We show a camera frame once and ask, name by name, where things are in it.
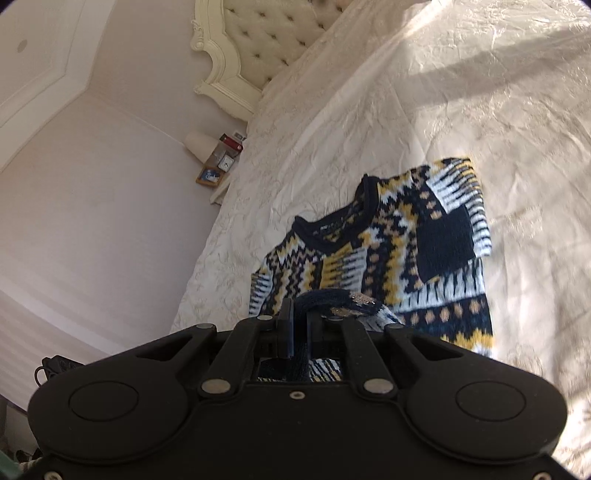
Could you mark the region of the red bottle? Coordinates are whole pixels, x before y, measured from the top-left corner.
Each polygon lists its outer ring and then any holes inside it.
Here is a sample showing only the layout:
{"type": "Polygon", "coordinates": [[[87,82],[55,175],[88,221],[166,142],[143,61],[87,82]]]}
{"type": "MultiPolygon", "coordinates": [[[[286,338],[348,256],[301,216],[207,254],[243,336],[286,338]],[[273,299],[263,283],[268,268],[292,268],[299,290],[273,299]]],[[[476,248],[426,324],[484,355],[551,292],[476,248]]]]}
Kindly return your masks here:
{"type": "Polygon", "coordinates": [[[238,140],[235,140],[235,138],[232,138],[231,136],[222,134],[221,137],[219,137],[219,141],[235,151],[242,152],[242,143],[238,142],[238,140]]]}

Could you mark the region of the wooden picture frame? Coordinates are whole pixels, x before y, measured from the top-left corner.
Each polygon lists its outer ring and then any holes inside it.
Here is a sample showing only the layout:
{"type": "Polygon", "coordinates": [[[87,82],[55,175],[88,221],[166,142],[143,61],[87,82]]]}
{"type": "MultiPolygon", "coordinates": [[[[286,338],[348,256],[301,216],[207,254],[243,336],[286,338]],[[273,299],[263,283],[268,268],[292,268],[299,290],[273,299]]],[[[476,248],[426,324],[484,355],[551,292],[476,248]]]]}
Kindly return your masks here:
{"type": "Polygon", "coordinates": [[[224,172],[214,167],[204,167],[200,174],[195,179],[195,182],[200,185],[215,188],[223,178],[224,172]]]}

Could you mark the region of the cream tufted headboard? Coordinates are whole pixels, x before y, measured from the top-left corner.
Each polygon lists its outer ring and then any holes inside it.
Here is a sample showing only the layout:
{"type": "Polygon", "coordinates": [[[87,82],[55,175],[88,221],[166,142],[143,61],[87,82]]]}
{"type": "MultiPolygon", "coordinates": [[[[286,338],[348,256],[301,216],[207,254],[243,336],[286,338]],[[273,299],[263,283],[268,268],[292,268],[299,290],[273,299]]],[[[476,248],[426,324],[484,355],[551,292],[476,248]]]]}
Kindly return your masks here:
{"type": "Polygon", "coordinates": [[[190,47],[211,58],[193,91],[249,121],[263,89],[327,32],[351,2],[198,0],[190,47]]]}

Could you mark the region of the small white alarm clock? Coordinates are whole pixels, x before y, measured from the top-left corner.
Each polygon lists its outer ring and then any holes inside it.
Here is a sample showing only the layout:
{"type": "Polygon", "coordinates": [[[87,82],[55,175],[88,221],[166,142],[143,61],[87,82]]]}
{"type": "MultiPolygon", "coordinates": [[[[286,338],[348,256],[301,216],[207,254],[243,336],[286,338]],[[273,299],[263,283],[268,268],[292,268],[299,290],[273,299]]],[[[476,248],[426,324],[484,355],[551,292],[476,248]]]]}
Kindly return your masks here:
{"type": "Polygon", "coordinates": [[[231,157],[231,155],[225,153],[219,160],[217,168],[224,173],[228,173],[234,162],[235,160],[231,157]]]}

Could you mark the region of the navy yellow patterned knit sweater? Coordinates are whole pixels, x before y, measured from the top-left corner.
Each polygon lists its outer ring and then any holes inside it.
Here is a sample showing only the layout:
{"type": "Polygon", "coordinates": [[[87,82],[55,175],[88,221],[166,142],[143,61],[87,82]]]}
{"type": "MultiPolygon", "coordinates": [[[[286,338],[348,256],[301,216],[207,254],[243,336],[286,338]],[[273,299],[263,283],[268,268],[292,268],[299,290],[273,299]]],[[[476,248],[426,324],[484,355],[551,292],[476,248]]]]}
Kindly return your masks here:
{"type": "Polygon", "coordinates": [[[295,217],[252,274],[249,315],[284,299],[339,289],[376,306],[367,330],[400,323],[488,356],[493,327],[483,260],[492,252],[472,162],[448,158],[391,178],[363,176],[351,203],[309,222],[295,217]]]}

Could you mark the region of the table lamp cream shade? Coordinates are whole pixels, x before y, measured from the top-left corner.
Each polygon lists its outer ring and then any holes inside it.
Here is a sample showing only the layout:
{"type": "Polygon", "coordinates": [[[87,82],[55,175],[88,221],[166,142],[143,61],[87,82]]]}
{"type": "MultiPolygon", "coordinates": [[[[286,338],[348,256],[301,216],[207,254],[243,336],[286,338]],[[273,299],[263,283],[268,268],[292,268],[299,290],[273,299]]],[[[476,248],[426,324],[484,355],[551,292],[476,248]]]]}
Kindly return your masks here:
{"type": "Polygon", "coordinates": [[[192,131],[186,135],[183,144],[197,160],[205,163],[215,151],[218,140],[200,131],[192,131]]]}

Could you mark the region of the cream embroidered bedspread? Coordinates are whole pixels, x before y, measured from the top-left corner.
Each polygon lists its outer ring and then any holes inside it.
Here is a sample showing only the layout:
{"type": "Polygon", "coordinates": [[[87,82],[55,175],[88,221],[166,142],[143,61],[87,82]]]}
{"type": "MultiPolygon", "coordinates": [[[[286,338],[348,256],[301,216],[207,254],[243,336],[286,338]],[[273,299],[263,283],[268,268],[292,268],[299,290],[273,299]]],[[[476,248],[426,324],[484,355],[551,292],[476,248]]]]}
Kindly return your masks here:
{"type": "Polygon", "coordinates": [[[294,217],[363,175],[473,162],[498,360],[551,381],[556,459],[590,473],[590,11],[579,1],[356,1],[270,82],[173,328],[245,317],[250,275],[294,217]]]}

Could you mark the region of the cream left nightstand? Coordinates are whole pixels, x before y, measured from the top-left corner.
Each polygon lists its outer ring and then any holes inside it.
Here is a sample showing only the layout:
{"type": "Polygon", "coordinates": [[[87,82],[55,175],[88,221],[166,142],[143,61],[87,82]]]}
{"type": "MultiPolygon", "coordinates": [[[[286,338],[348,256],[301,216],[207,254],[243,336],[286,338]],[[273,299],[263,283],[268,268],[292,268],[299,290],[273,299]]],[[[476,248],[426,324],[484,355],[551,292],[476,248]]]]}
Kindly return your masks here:
{"type": "Polygon", "coordinates": [[[224,175],[224,177],[221,179],[221,183],[219,183],[219,185],[211,193],[211,197],[209,198],[209,203],[211,203],[212,205],[221,206],[226,193],[228,193],[228,189],[232,183],[232,180],[233,180],[233,173],[232,172],[226,173],[224,175]]]}

